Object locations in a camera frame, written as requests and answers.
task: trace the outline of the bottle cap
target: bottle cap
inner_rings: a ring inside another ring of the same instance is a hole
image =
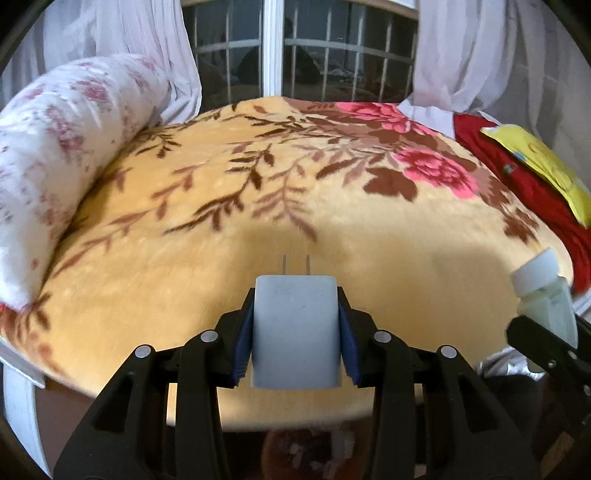
[[[558,260],[547,248],[511,274],[515,295],[525,297],[539,288],[551,284],[558,277]]]

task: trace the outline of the yellow package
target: yellow package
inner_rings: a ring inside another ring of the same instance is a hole
[[[589,190],[541,140],[519,125],[484,127],[480,131],[495,139],[549,182],[566,199],[577,221],[585,228],[591,226]]]

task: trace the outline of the red cloth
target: red cloth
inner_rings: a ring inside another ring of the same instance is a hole
[[[455,114],[456,141],[486,165],[521,202],[534,212],[562,240],[573,261],[573,293],[591,287],[591,229],[579,224],[564,198],[537,173],[523,165],[503,146],[480,132],[495,124],[474,115]],[[504,167],[512,165],[506,173]]]

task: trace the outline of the window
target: window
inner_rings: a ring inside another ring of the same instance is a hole
[[[282,9],[274,8],[277,2]],[[265,35],[263,16],[281,10],[283,37]],[[273,42],[280,43],[267,51],[279,52],[275,65],[282,63],[275,91],[284,96],[400,102],[412,89],[413,18],[345,0],[211,0],[183,14],[203,85],[202,111],[262,96],[272,74],[261,68],[273,65],[262,55]]]
[[[214,0],[183,8],[203,88],[202,112],[262,96],[262,0]]]

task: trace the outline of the white curtain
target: white curtain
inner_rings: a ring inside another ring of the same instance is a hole
[[[539,137],[591,186],[591,67],[542,0],[420,0],[410,118],[454,138],[485,111]]]
[[[485,109],[505,90],[516,30],[505,0],[420,0],[414,91],[402,112],[454,138],[453,112]]]
[[[167,73],[164,123],[185,122],[199,113],[201,83],[180,0],[55,0],[3,72],[0,108],[58,65],[112,53],[148,55]]]
[[[515,62],[486,111],[539,137],[591,187],[591,66],[544,2],[511,1],[519,9]]]

